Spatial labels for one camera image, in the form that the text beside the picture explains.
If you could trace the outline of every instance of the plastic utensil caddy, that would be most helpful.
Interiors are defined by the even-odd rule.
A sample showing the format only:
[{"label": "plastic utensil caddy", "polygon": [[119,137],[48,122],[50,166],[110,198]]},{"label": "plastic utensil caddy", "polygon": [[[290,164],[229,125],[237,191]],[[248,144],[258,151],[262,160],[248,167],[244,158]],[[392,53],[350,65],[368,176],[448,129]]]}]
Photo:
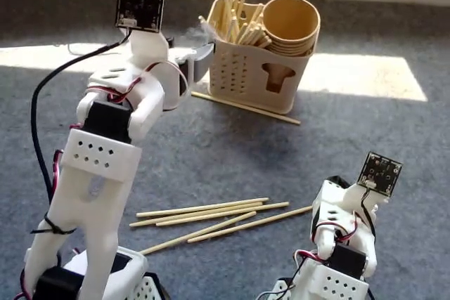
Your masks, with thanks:
[{"label": "plastic utensil caddy", "polygon": [[[217,21],[222,14],[224,0],[212,4],[208,22]],[[257,4],[245,4],[243,12],[251,18]],[[280,56],[256,46],[237,45],[218,38],[216,51],[210,65],[211,96],[242,105],[275,112],[280,115],[292,110],[297,89],[316,44],[308,56]],[[289,67],[293,72],[283,78],[283,83],[274,91],[269,86],[266,64]]]}]

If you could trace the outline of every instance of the mounting hole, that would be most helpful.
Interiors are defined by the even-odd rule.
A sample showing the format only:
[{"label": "mounting hole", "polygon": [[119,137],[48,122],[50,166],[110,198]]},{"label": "mounting hole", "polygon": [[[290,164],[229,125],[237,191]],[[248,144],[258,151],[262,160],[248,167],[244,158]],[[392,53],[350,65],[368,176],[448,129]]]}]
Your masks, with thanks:
[{"label": "mounting hole", "polygon": [[116,77],[119,77],[118,74],[108,74],[108,75],[103,75],[101,78],[102,79],[115,79]]}]

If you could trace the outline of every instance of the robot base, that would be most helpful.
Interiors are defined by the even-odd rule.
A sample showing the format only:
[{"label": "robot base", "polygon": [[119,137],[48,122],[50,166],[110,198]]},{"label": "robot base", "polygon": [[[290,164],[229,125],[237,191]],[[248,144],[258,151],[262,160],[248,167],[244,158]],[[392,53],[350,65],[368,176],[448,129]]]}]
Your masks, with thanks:
[{"label": "robot base", "polygon": [[[169,300],[157,275],[146,272],[148,262],[142,254],[119,247],[115,262],[103,300]],[[74,256],[64,268],[84,275],[87,270],[86,251]]]},{"label": "robot base", "polygon": [[364,300],[368,284],[333,270],[312,259],[307,259],[294,277],[292,287],[280,279],[267,300]]}]

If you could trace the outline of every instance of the chopstick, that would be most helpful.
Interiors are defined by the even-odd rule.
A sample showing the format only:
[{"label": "chopstick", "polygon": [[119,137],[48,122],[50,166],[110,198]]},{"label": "chopstick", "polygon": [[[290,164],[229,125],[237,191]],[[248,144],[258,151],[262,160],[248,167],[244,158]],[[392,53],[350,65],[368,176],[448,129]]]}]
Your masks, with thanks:
[{"label": "chopstick", "polygon": [[299,214],[305,214],[305,213],[307,213],[308,211],[311,211],[311,210],[312,210],[312,207],[303,207],[301,209],[292,210],[292,211],[289,211],[289,212],[285,212],[283,214],[277,214],[276,216],[267,217],[267,218],[264,218],[264,219],[260,219],[258,221],[252,221],[250,223],[245,223],[245,224],[242,224],[242,225],[234,226],[232,228],[227,228],[225,230],[220,230],[220,231],[209,233],[209,234],[206,234],[206,235],[201,235],[199,237],[191,238],[191,239],[188,240],[188,242],[189,243],[199,242],[199,241],[202,241],[202,240],[206,240],[206,239],[210,239],[210,238],[214,238],[214,237],[219,237],[220,235],[227,235],[229,233],[233,233],[233,232],[236,232],[236,231],[239,231],[239,230],[245,230],[247,228],[253,228],[255,226],[260,226],[260,225],[264,225],[264,224],[267,224],[267,223],[271,223],[272,221],[278,221],[280,219],[288,218],[288,217],[291,217],[291,216],[296,216],[296,215],[299,215]]},{"label": "chopstick", "polygon": [[281,121],[287,122],[287,123],[291,123],[291,124],[295,124],[297,126],[300,125],[300,121],[297,119],[293,119],[284,115],[279,115],[279,114],[275,114],[273,112],[268,112],[266,110],[262,110],[262,109],[258,109],[258,108],[253,108],[247,105],[242,105],[240,103],[236,103],[236,102],[232,102],[229,100],[224,100],[221,98],[215,98],[211,95],[207,95],[204,93],[198,93],[197,91],[193,91],[191,93],[191,95],[195,98],[202,98],[204,100],[209,100],[209,101],[213,101],[213,102],[217,102],[217,103],[222,103],[224,105],[230,105],[231,107],[236,107],[236,108],[240,108],[240,109],[244,109],[244,110],[248,110],[249,112],[256,112],[258,114],[261,115],[265,115],[267,117],[272,117],[274,119],[279,119]]},{"label": "chopstick", "polygon": [[251,212],[251,211],[275,209],[277,207],[287,207],[288,205],[289,205],[289,202],[282,202],[282,203],[274,203],[274,204],[262,205],[260,207],[247,207],[247,208],[244,208],[244,209],[219,212],[219,213],[215,213],[215,214],[207,214],[207,215],[204,215],[204,216],[189,217],[189,218],[184,218],[184,219],[175,219],[173,221],[163,221],[161,223],[156,223],[156,226],[169,226],[169,225],[190,223],[192,221],[205,221],[205,220],[208,220],[208,219],[214,219],[214,218],[230,216],[232,214],[243,214],[245,212]]},{"label": "chopstick", "polygon": [[222,212],[234,211],[234,210],[239,210],[239,209],[248,209],[250,207],[260,207],[260,206],[262,206],[262,202],[233,205],[232,207],[221,207],[219,209],[189,212],[187,214],[177,214],[174,216],[165,216],[165,217],[160,217],[160,218],[147,219],[145,221],[137,221],[135,223],[129,224],[129,227],[137,228],[139,226],[153,225],[156,223],[162,223],[164,221],[175,221],[178,219],[187,219],[187,218],[192,218],[192,217],[205,216],[205,215],[209,215],[209,214],[218,214],[218,213],[222,213]]},{"label": "chopstick", "polygon": [[154,216],[164,216],[166,214],[182,214],[187,212],[202,211],[208,209],[218,209],[220,207],[232,207],[234,205],[249,204],[254,202],[267,202],[268,200],[269,200],[268,197],[263,197],[263,198],[253,198],[251,200],[236,200],[233,202],[226,202],[219,204],[200,205],[198,207],[183,207],[180,209],[138,212],[136,214],[136,217],[154,217]]},{"label": "chopstick", "polygon": [[237,223],[238,221],[242,221],[244,219],[253,217],[255,214],[256,214],[256,211],[249,212],[247,214],[243,214],[242,216],[235,217],[235,218],[229,219],[227,221],[223,221],[223,222],[218,223],[216,225],[209,226],[207,228],[203,228],[202,230],[195,231],[195,232],[189,233],[187,235],[182,235],[181,237],[174,238],[172,240],[169,240],[168,242],[163,242],[162,244],[158,244],[158,245],[155,245],[153,247],[149,247],[148,249],[144,249],[144,250],[140,251],[139,253],[145,255],[145,254],[149,254],[149,253],[153,253],[153,252],[159,251],[161,249],[165,249],[167,247],[174,246],[176,244],[179,244],[180,242],[185,242],[185,241],[187,241],[187,240],[189,240],[191,238],[195,238],[195,237],[204,235],[206,233],[210,233],[212,231],[219,230],[220,228],[224,228],[225,226],[232,225],[234,223]]}]

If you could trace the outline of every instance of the gray carpet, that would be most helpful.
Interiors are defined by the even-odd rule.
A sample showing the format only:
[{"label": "gray carpet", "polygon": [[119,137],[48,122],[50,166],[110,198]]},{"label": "gray carpet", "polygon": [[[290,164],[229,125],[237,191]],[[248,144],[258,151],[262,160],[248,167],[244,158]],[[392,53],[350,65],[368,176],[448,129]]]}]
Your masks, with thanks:
[{"label": "gray carpet", "polygon": [[[195,26],[199,14],[207,15],[211,2],[167,0],[165,32],[176,35],[181,44],[199,44],[186,30]],[[326,76],[336,84],[354,72],[350,79],[361,81],[364,73],[352,68],[353,59],[347,56],[372,56],[375,62],[377,56],[387,56],[405,62],[402,67],[407,65],[409,81],[416,84],[412,92],[420,95],[402,96],[406,82],[392,92],[400,95],[389,96],[375,95],[384,90],[383,86],[373,90],[380,82],[361,87],[358,93],[358,86],[353,91],[346,91],[342,83],[328,88],[326,81],[314,83],[314,74],[305,75],[307,85],[300,87],[290,113],[302,120],[301,126],[190,98],[165,114],[141,144],[143,159],[122,220],[120,244],[144,249],[214,223],[130,231],[127,224],[137,211],[262,196],[273,202],[289,200],[290,209],[308,205],[324,178],[340,174],[348,181],[356,179],[366,153],[374,150],[403,162],[404,170],[391,202],[378,212],[378,269],[370,279],[371,289],[378,300],[448,299],[450,8],[314,3],[323,17],[318,48],[322,56],[317,55],[315,65],[322,67],[317,68],[322,70],[316,73],[318,78]],[[0,4],[2,48],[106,44],[120,37],[112,24],[115,0],[0,0]],[[1,53],[0,298],[11,299],[32,241],[28,233],[47,208],[28,119],[32,90],[49,70],[12,66],[5,50],[0,57]],[[22,61],[38,57],[31,50]],[[329,64],[317,65],[320,58],[329,58],[324,59]],[[381,84],[401,72],[391,69]],[[39,132],[49,161],[53,150],[65,145],[67,126],[75,120],[88,76],[65,72],[43,92]],[[184,244],[148,260],[173,299],[254,299],[271,289],[277,278],[293,273],[295,249],[313,248],[310,221],[310,216],[297,217]],[[74,246],[83,248],[79,233],[68,241],[66,259]]]}]

